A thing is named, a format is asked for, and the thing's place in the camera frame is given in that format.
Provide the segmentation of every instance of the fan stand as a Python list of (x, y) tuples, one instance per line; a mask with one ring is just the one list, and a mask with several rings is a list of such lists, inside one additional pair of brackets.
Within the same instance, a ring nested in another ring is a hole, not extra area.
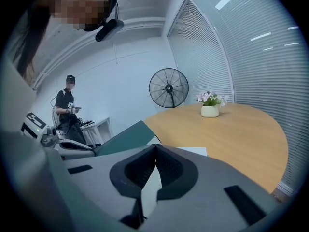
[(173, 86), (171, 84), (167, 84), (165, 86), (165, 90), (170, 95), (170, 97), (172, 99), (172, 103), (173, 103), (173, 108), (175, 108), (175, 101), (174, 101), (174, 97), (173, 97)]

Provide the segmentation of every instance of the standing fan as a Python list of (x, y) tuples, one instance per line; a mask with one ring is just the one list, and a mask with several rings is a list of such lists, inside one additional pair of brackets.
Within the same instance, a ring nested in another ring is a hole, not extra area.
[(150, 80), (151, 98), (159, 106), (171, 108), (184, 102), (189, 92), (188, 81), (176, 69), (159, 70)]

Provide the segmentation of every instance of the white pot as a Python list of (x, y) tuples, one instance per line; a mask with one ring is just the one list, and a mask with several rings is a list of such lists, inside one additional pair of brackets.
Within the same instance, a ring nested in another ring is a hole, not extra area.
[(202, 117), (214, 118), (219, 116), (218, 106), (202, 106), (201, 109)]

